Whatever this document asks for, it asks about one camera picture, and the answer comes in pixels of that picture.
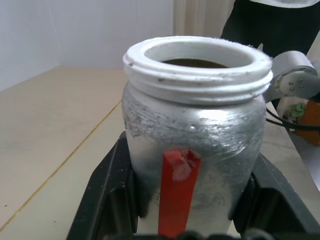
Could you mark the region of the silver jar with red tape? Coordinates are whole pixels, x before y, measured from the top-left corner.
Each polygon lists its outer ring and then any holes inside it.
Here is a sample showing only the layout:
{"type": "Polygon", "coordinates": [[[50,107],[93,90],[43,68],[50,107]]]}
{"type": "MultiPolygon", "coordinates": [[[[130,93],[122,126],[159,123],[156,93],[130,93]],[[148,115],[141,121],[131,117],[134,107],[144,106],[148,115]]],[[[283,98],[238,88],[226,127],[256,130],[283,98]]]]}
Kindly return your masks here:
{"type": "Polygon", "coordinates": [[[219,38],[168,36],[131,46],[123,63],[137,233],[227,233],[260,152],[271,58],[219,38]],[[163,63],[173,59],[227,68],[163,63]]]}

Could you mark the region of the brown contents of jar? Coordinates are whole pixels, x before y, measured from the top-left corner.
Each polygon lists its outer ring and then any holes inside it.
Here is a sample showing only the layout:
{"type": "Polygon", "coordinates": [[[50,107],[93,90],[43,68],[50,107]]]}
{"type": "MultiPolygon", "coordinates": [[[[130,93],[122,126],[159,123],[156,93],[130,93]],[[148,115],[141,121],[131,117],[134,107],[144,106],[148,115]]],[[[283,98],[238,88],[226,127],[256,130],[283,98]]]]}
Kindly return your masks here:
{"type": "Polygon", "coordinates": [[[163,61],[163,63],[175,65],[175,66],[189,67],[189,68],[209,68],[209,69],[228,68],[225,65],[222,65],[213,61],[193,59],[193,58],[170,59],[170,60],[163,61]]]}

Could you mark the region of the orange box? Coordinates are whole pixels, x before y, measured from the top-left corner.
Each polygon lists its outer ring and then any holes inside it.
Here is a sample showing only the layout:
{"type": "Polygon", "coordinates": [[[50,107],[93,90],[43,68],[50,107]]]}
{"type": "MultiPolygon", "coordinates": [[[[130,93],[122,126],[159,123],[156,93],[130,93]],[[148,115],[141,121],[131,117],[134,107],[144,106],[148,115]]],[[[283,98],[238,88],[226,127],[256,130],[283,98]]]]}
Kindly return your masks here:
{"type": "Polygon", "coordinates": [[[309,100],[289,107],[290,118],[299,126],[295,133],[308,143],[320,146],[320,103],[309,100]]]}

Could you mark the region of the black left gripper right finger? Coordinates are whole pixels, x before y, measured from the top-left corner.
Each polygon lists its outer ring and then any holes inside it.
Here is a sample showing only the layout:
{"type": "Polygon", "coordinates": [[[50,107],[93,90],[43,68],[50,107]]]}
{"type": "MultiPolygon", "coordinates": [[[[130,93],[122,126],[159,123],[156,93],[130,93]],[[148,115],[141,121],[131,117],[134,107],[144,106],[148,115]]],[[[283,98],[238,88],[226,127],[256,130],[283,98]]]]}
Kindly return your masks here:
{"type": "Polygon", "coordinates": [[[283,173],[262,154],[232,220],[242,240],[249,233],[266,233],[272,240],[320,240],[320,224],[283,173]]]}

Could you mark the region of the large black rounded object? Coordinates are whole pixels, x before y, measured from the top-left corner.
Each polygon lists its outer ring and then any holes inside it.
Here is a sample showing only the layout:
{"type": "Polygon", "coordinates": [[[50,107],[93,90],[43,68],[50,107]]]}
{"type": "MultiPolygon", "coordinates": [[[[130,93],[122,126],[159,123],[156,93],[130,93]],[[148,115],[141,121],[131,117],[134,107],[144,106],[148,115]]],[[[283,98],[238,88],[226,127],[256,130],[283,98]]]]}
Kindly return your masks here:
{"type": "Polygon", "coordinates": [[[320,0],[235,0],[221,38],[250,45],[270,57],[307,54],[320,31],[320,0]]]}

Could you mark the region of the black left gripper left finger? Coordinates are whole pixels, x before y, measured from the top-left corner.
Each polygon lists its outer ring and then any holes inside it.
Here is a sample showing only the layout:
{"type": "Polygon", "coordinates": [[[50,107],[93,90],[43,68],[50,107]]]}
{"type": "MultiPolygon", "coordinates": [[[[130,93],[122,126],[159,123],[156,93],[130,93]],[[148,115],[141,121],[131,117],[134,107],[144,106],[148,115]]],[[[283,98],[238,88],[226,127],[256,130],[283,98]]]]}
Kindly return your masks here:
{"type": "Polygon", "coordinates": [[[137,229],[135,177],[122,132],[91,174],[66,240],[150,240],[137,229]]]}

